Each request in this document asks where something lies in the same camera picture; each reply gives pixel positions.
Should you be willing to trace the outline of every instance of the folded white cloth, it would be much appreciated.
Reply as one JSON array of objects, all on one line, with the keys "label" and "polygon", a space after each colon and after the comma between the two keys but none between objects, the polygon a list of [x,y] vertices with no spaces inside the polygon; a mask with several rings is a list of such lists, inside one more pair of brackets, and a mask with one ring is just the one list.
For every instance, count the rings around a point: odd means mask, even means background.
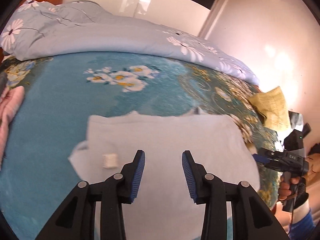
[{"label": "folded white cloth", "polygon": [[[146,153],[138,197],[132,205],[123,205],[128,239],[191,240],[201,235],[205,206],[194,204],[190,198],[181,165],[185,150],[190,150],[207,172],[225,182],[247,180],[255,190],[260,186],[256,163],[227,115],[90,116],[87,141],[87,148],[80,153],[86,152],[89,158],[74,153],[70,161],[89,183],[120,172],[124,164],[132,162],[138,149]],[[103,168],[103,155],[110,153],[118,154],[119,168]],[[89,165],[87,171],[79,171],[83,164],[76,163],[77,155],[78,161]]]}]

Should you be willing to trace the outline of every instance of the blue sleeve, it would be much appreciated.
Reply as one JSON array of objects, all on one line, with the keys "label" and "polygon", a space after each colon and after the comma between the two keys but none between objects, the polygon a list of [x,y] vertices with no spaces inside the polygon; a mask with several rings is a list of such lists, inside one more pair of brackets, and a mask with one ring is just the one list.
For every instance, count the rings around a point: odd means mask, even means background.
[{"label": "blue sleeve", "polygon": [[307,239],[308,235],[315,228],[311,216],[309,213],[298,223],[292,224],[291,230],[289,233],[290,240],[304,240]]}]

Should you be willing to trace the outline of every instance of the hand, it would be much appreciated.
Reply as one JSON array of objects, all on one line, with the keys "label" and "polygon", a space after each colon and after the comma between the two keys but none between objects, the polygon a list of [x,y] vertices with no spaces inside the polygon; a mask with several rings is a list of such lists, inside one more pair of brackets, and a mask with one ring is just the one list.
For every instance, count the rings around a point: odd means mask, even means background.
[{"label": "hand", "polygon": [[[288,183],[285,183],[284,178],[281,176],[281,183],[279,187],[279,200],[285,200],[288,196],[292,194],[291,190],[289,190],[290,185]],[[300,177],[291,178],[292,184],[298,184],[300,181]]]}]

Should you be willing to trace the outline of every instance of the yellow cloth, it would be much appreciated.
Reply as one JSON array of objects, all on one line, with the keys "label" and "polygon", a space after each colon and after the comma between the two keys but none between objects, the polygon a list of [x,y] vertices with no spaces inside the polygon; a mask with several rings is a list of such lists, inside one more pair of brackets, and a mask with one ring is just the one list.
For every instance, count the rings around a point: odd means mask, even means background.
[{"label": "yellow cloth", "polygon": [[265,127],[277,132],[291,127],[288,108],[280,87],[267,93],[255,94],[248,100],[264,116]]}]

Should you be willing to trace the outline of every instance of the gray floral comforter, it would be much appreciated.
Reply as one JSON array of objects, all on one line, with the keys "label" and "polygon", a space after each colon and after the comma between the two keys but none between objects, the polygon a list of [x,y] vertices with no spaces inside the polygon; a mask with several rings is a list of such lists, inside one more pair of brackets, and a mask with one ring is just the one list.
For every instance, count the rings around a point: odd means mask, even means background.
[{"label": "gray floral comforter", "polygon": [[3,30],[1,47],[18,60],[86,51],[115,51],[196,63],[258,85],[240,60],[214,44],[146,20],[115,16],[91,1],[60,5],[27,0]]}]

